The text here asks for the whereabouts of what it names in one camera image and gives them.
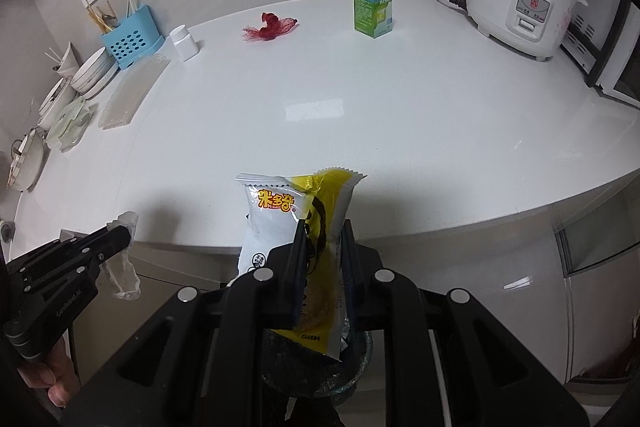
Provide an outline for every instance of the white plastic bottle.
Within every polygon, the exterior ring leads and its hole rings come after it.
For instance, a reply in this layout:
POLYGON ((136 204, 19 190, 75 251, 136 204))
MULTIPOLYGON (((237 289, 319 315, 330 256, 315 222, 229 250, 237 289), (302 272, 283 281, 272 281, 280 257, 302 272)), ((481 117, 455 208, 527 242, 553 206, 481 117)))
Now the white plastic bottle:
POLYGON ((184 24, 178 26, 175 30, 171 30, 169 36, 182 60, 189 60, 193 55, 198 54, 198 45, 184 24))

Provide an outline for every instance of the green box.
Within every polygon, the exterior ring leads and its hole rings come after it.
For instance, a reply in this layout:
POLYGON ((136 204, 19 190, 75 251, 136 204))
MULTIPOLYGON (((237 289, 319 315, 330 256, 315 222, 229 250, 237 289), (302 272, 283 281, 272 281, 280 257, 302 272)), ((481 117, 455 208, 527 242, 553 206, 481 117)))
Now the green box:
POLYGON ((391 31, 391 0, 353 0, 353 20, 357 31, 379 37, 391 31))

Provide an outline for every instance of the red net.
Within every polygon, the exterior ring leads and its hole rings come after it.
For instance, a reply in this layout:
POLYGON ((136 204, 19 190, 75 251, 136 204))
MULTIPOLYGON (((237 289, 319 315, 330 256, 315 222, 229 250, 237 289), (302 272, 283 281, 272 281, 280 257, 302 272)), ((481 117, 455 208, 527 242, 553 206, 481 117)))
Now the red net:
POLYGON ((244 38, 248 41, 255 39, 263 39, 271 41, 278 35, 289 33, 298 24, 297 19, 286 18, 278 19, 275 13, 263 13, 262 22, 266 24, 262 28, 244 28, 244 38))

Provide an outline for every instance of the blue utensil holder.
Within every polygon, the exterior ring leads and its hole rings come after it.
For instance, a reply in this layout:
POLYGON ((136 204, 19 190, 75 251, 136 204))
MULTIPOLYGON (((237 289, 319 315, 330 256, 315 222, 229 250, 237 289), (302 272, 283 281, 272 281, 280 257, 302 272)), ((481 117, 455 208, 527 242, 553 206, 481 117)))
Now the blue utensil holder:
POLYGON ((139 58, 158 51, 164 43, 164 37, 158 32, 149 6, 145 4, 121 20, 116 29, 104 34, 102 42, 123 70, 139 58))

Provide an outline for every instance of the yellow snack wrapper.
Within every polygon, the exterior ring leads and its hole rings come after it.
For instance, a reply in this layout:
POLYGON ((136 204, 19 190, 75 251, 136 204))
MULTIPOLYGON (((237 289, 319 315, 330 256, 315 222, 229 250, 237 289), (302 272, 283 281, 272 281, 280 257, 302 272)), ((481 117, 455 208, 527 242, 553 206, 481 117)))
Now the yellow snack wrapper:
POLYGON ((340 230, 353 188, 364 176, 330 168, 308 176, 279 178, 240 174, 247 188, 249 218, 238 271, 263 266, 271 248, 293 241, 299 219, 306 219, 312 245, 307 260, 302 317, 293 330, 276 333, 339 360, 345 317, 340 272, 340 230), (282 202, 287 201, 286 210, 282 202))

